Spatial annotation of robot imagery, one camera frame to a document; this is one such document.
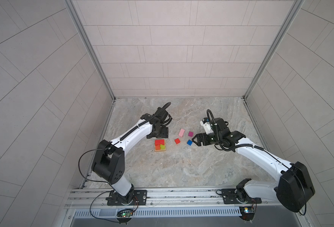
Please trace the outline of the red arch wood block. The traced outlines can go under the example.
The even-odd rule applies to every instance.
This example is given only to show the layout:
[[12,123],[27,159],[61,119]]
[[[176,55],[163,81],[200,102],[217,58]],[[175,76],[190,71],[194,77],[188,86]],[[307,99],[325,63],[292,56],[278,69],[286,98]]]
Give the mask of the red arch wood block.
[[155,146],[160,146],[160,145],[165,146],[165,140],[164,139],[155,140]]

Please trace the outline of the pink wood block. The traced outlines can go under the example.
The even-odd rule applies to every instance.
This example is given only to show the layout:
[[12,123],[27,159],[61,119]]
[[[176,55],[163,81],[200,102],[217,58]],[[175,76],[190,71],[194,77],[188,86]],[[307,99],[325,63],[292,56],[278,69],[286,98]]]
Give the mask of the pink wood block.
[[184,133],[185,133],[185,129],[181,129],[178,136],[183,137]]

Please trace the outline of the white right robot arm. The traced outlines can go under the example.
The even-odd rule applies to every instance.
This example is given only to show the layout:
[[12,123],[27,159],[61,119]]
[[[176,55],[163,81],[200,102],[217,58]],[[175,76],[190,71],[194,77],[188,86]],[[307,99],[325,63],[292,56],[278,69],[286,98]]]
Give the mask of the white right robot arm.
[[274,179],[272,182],[244,179],[233,192],[237,202],[268,199],[280,202],[292,212],[299,212],[315,195],[309,171],[303,163],[292,163],[270,153],[241,132],[230,131],[228,122],[221,118],[205,117],[200,124],[205,132],[193,137],[194,144],[199,147],[214,145],[217,150],[236,152],[260,166]]

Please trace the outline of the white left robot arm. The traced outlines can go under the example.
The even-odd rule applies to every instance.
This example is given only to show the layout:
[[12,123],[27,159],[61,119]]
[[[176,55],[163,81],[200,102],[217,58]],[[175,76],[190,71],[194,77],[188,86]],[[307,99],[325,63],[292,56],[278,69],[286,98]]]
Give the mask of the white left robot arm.
[[125,156],[142,139],[167,139],[168,125],[172,121],[166,103],[150,115],[144,114],[127,132],[111,140],[99,143],[92,163],[92,171],[115,190],[117,201],[130,204],[133,199],[134,186],[124,176]]

